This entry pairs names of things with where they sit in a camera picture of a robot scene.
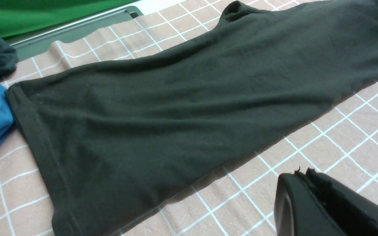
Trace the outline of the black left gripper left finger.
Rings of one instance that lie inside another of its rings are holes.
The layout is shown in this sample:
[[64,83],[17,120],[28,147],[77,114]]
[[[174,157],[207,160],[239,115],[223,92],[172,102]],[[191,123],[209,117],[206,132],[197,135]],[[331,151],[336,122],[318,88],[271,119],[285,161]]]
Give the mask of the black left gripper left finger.
[[274,203],[278,236],[344,236],[306,182],[295,174],[278,177]]

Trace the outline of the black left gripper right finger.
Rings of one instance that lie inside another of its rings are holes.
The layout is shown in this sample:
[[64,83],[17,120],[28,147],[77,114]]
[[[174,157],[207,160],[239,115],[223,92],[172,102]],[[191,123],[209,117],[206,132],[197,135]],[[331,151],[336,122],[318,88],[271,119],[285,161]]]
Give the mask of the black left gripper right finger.
[[308,168],[296,175],[309,185],[327,214],[348,236],[378,236],[378,205],[336,179]]

